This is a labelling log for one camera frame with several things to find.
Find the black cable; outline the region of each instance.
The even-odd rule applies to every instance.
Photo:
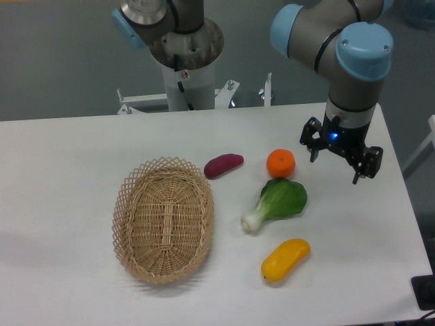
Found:
[[[426,325],[430,325],[430,324],[426,323],[425,319],[428,318],[429,316],[432,316],[433,314],[435,314],[435,310],[433,310],[433,311],[431,311],[431,312],[425,314],[425,315],[422,316],[418,321],[419,321],[420,323],[425,323]]]
[[[175,73],[179,71],[178,60],[179,60],[179,56],[177,54],[174,54],[174,72]],[[193,104],[190,102],[190,99],[188,98],[188,95],[186,94],[186,92],[184,90],[183,83],[181,81],[178,81],[177,85],[178,85],[179,91],[181,92],[181,94],[184,97],[184,100],[186,101],[186,105],[188,106],[188,110],[195,111]]]

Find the purple sweet potato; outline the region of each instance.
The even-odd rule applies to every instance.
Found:
[[[224,154],[209,161],[204,167],[204,174],[208,179],[216,179],[238,168],[243,162],[242,155]]]

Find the gray floor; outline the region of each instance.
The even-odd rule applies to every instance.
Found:
[[[293,1],[205,0],[206,16],[224,32],[217,86],[241,83],[240,106],[259,105],[273,73],[275,104],[324,102],[328,83],[272,49],[275,14]],[[316,1],[295,1],[312,5]],[[394,61],[380,99],[399,163],[429,134],[435,114],[435,33],[407,24],[401,0],[377,20],[395,39]],[[113,115],[124,96],[164,92],[147,50],[131,50],[110,13],[118,0],[0,3],[0,121]],[[423,237],[435,238],[435,155],[406,182]]]

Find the green leafy vegetable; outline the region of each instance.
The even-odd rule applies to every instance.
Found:
[[[255,207],[242,216],[243,229],[255,232],[264,221],[299,214],[307,199],[307,192],[300,183],[287,179],[271,179],[263,187]]]

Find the black cord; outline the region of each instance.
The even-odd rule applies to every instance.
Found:
[[[435,310],[433,310],[433,311],[431,311],[431,312],[425,314],[424,316],[422,316],[422,317],[418,320],[418,321],[419,321],[419,324],[425,323],[426,325],[430,325],[430,324],[426,323],[425,319],[428,318],[429,316],[432,316],[433,314],[435,314]]]

